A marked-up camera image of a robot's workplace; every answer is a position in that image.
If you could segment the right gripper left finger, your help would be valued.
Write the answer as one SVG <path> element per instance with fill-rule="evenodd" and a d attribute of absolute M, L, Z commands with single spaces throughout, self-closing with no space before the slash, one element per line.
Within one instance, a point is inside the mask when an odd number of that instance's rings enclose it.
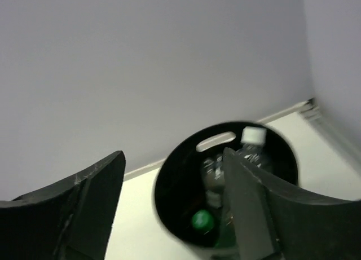
<path fill-rule="evenodd" d="M 51 185 L 1 201 L 1 259 L 104 259 L 125 174 L 116 151 Z"/>

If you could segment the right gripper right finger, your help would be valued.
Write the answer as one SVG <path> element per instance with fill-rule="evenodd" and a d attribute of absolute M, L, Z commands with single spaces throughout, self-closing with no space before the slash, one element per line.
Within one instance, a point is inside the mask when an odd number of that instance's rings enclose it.
<path fill-rule="evenodd" d="M 310 192 L 224 150 L 241 259 L 359 259 L 360 201 Z"/>

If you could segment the green plastic bottle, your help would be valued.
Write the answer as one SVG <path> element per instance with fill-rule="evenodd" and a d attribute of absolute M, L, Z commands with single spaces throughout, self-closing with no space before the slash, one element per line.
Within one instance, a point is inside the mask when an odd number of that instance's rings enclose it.
<path fill-rule="evenodd" d="M 205 247 L 225 249 L 236 245 L 234 218 L 230 211 L 223 211 L 220 217 L 216 217 L 201 209 L 192 216 L 190 224 Z"/>

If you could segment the clear unlabeled plastic bottle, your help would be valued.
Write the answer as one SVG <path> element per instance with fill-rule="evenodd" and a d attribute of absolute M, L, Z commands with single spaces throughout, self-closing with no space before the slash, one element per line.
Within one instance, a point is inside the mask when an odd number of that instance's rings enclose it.
<path fill-rule="evenodd" d="M 267 130 L 262 127 L 245 127 L 240 141 L 241 148 L 236 153 L 255 166 L 272 172 L 271 159 L 265 152 L 266 133 Z"/>

